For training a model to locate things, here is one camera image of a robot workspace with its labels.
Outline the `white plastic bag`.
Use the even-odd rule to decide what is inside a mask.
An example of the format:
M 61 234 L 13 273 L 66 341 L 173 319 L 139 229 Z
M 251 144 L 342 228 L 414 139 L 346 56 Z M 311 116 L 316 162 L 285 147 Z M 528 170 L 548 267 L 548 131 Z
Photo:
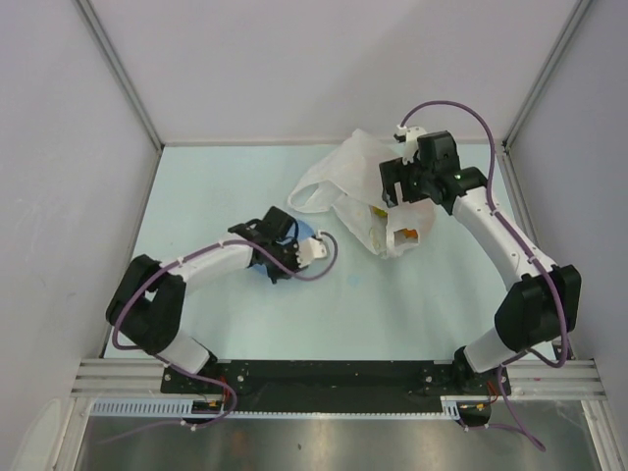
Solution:
M 397 157 L 371 134 L 356 130 L 305 172 L 288 196 L 288 207 L 304 214 L 332 210 L 372 254 L 398 257 L 428 236 L 436 211 L 429 200 L 394 208 L 385 204 L 379 165 Z

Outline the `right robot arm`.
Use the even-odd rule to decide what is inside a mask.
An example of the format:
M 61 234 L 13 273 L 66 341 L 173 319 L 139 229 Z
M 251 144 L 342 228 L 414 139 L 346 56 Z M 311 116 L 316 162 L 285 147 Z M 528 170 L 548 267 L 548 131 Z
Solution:
M 454 385 L 476 393 L 512 358 L 567 338 L 576 324 L 582 278 L 574 266 L 558 266 L 534 246 L 499 208 L 491 175 L 461 166 L 450 132 L 400 126 L 394 138 L 404 146 L 402 155 L 379 166 L 386 206 L 430 200 L 444 208 L 480 244 L 506 289 L 493 327 L 454 353 Z

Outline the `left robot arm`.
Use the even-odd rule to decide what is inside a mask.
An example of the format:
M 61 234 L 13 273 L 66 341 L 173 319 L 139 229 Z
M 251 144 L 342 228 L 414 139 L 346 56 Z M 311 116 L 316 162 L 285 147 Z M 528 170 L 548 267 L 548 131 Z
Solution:
M 219 241 L 170 262 L 146 254 L 132 259 L 106 310 L 111 342 L 141 350 L 183 369 L 194 391 L 217 380 L 216 355 L 182 327 L 185 298 L 235 271 L 258 267 L 272 283 L 308 267 L 320 247 L 304 223 L 273 206 L 261 219 L 237 224 Z

